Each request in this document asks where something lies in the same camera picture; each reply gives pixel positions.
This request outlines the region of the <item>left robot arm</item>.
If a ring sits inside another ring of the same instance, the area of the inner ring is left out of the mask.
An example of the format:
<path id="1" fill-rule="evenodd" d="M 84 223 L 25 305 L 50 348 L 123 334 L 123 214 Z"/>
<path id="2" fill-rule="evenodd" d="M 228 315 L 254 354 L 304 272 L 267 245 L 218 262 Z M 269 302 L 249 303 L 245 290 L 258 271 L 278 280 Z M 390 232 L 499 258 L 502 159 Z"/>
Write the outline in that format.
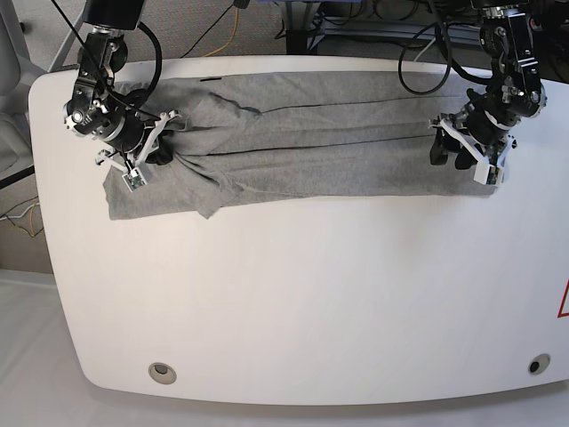
<path id="1" fill-rule="evenodd" d="M 430 28 L 445 59 L 442 79 L 456 73 L 485 89 L 483 93 L 469 89 L 459 112 L 431 120 L 437 133 L 429 161 L 445 165 L 454 155 L 456 169 L 473 169 L 474 182 L 495 189 L 505 180 L 507 155 L 516 146 L 512 128 L 524 118 L 537 117 L 547 96 L 534 53 L 528 2 L 473 1 L 470 5 L 479 16 L 479 43 L 490 58 L 489 77 L 475 76 L 455 60 L 449 12 L 429 2 L 434 16 Z"/>

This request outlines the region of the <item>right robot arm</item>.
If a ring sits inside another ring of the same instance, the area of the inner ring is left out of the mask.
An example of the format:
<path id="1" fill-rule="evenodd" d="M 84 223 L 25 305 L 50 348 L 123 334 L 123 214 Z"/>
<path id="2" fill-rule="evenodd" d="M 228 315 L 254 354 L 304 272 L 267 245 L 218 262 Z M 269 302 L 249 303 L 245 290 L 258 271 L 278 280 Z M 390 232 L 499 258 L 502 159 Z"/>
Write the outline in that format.
<path id="1" fill-rule="evenodd" d="M 156 35 L 141 21 L 144 1 L 87 1 L 77 24 L 68 24 L 80 44 L 78 74 L 72 97 L 64 106 L 64 124 L 80 137 L 91 136 L 108 147 L 95 163 L 116 168 L 130 191 L 148 184 L 148 165 L 172 162 L 172 151 L 163 143 L 163 133 L 180 112 L 155 114 L 142 108 L 155 91 L 162 74 L 163 54 Z M 155 70 L 147 87 L 127 94 L 115 90 L 116 73 L 126 64 L 126 31 L 141 30 L 155 50 Z"/>

